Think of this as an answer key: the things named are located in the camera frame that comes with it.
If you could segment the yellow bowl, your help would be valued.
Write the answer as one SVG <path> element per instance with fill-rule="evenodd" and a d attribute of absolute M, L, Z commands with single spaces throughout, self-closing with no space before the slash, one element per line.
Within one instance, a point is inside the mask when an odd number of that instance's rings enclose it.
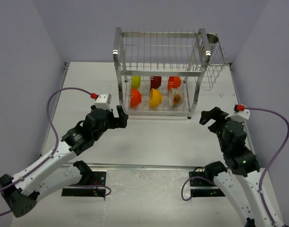
<path fill-rule="evenodd" d="M 162 94 L 155 88 L 150 90 L 149 95 L 149 107 L 157 108 L 163 102 Z"/>

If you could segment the white floral bowl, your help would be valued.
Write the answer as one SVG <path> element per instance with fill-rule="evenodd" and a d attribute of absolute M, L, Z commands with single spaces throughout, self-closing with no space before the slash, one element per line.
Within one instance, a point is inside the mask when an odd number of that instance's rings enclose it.
<path fill-rule="evenodd" d="M 171 88 L 169 92 L 170 108 L 177 108 L 184 102 L 184 93 L 177 89 Z"/>

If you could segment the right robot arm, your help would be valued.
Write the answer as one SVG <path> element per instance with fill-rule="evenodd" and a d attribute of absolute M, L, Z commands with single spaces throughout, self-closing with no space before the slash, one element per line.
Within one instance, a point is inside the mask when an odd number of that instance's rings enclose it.
<path fill-rule="evenodd" d="M 262 173 L 255 153 L 246 146 L 247 133 L 244 123 L 250 111 L 236 105 L 234 113 L 228 114 L 218 107 L 202 111 L 199 123 L 215 133 L 224 163 L 217 161 L 205 166 L 204 181 L 216 185 L 227 197 L 241 223 L 245 227 L 282 227 L 272 205 L 267 205 L 269 196 L 263 186 Z"/>

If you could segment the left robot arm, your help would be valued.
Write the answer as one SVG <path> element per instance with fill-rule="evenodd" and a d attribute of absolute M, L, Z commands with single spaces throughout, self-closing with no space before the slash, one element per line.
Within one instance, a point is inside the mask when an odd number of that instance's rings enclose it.
<path fill-rule="evenodd" d="M 84 161 L 74 162 L 59 174 L 55 171 L 91 148 L 108 129 L 126 128 L 129 116 L 122 106 L 116 108 L 118 117 L 112 110 L 91 106 L 85 119 L 68 130 L 50 153 L 13 176 L 0 177 L 0 193 L 16 218 L 26 215 L 44 197 L 64 187 L 99 187 Z"/>

